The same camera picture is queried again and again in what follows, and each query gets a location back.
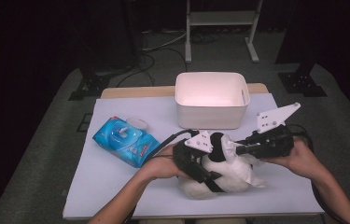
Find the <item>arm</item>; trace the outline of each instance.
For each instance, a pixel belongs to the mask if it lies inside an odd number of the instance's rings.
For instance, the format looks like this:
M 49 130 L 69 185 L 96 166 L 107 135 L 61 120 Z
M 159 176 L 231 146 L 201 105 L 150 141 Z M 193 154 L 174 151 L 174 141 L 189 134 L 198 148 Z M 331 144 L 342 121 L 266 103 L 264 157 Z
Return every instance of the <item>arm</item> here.
M 311 179 L 327 206 L 340 218 L 350 223 L 349 199 L 334 176 L 302 140 L 295 138 L 294 148 L 287 157 L 261 160 L 285 166 L 294 174 Z
M 160 156 L 173 154 L 173 146 L 160 152 Z M 89 224 L 122 223 L 137 205 L 147 185 L 157 178 L 169 178 L 184 175 L 170 158 L 156 157 L 140 168 L 119 193 L 93 216 Z

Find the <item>human hand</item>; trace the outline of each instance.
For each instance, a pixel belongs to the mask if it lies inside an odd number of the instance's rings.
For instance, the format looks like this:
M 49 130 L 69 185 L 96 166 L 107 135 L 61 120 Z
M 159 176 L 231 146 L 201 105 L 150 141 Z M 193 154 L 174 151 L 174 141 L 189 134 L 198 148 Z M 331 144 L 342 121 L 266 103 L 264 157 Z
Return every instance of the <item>human hand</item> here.
M 183 176 L 189 178 L 173 161 L 174 145 L 168 145 L 140 168 L 139 172 L 149 175 L 151 179 Z
M 317 159 L 312 150 L 298 137 L 294 138 L 294 148 L 286 157 L 265 158 L 266 161 L 282 165 L 296 175 L 316 180 L 327 170 Z

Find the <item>white table surface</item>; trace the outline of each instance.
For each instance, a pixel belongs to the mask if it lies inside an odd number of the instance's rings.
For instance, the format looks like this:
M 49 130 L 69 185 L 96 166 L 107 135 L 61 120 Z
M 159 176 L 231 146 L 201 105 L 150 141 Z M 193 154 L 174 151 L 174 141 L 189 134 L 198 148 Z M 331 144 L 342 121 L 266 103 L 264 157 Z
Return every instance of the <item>white table surface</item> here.
M 211 130 L 227 133 L 233 140 L 245 139 L 257 129 L 257 113 L 277 108 L 270 93 L 250 94 L 241 127 L 236 130 Z M 93 135 L 111 117 L 138 118 L 148 123 L 147 132 L 162 142 L 182 129 L 177 125 L 173 96 L 98 99 L 87 132 L 82 155 L 67 195 L 63 218 L 92 217 L 110 201 L 136 169 L 99 147 Z M 180 135 L 174 142 L 189 137 Z M 175 177 L 153 181 L 133 214 L 152 217 L 241 217 L 261 215 L 309 215 L 322 213 L 315 200 L 310 180 L 292 174 L 279 165 L 264 163 L 254 168 L 267 181 L 267 187 L 250 187 L 240 193 L 222 193 L 209 200 L 192 200 L 178 187 Z

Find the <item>gray carpet floor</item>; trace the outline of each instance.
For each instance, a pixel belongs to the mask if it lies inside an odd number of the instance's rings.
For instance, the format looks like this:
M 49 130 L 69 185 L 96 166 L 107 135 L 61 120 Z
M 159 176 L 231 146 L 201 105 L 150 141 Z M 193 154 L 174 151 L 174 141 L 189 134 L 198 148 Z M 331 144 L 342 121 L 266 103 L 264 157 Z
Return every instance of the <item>gray carpet floor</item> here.
M 297 64 L 275 64 L 284 33 L 256 33 L 254 45 L 260 62 L 252 63 L 244 42 L 247 33 L 214 35 L 217 41 L 192 45 L 192 63 L 185 64 L 184 43 L 176 42 L 141 58 L 140 67 L 147 73 L 135 72 L 113 77 L 109 87 L 174 85 L 178 74 L 213 71 L 237 72 L 246 82 L 264 83 L 278 106 L 301 103 L 301 109 L 287 123 L 300 124 L 312 136 L 316 156 L 332 171 L 350 198 L 350 102 L 338 87 L 335 78 L 320 65 L 311 76 L 327 97 L 304 97 L 288 94 L 278 73 L 293 72 Z M 152 48 L 173 39 L 175 34 L 146 34 L 145 48 Z M 79 70 L 69 74 L 53 99 L 28 146 L 14 176 L 0 200 L 0 223 L 86 223 L 62 218 L 66 194 L 70 188 L 82 152 L 88 124 L 79 124 L 92 113 L 97 97 L 69 101 L 82 79 Z M 252 223 L 325 223 L 312 217 L 251 217 Z

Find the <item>plush toy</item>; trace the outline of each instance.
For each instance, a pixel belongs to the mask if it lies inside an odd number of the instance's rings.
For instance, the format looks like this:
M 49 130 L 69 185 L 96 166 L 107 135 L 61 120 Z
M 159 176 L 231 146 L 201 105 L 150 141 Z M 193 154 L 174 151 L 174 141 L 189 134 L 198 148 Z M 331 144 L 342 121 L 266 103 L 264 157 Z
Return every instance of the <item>plush toy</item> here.
M 235 147 L 223 149 L 223 133 L 213 133 L 210 138 L 213 146 L 211 153 L 201 157 L 201 165 L 209 172 L 216 172 L 221 177 L 212 183 L 199 183 L 193 179 L 179 177 L 179 187 L 192 199 L 209 199 L 217 196 L 220 192 L 242 192 L 253 186 L 264 188 L 265 181 L 253 172 L 253 165 L 262 162 L 248 154 L 236 155 Z

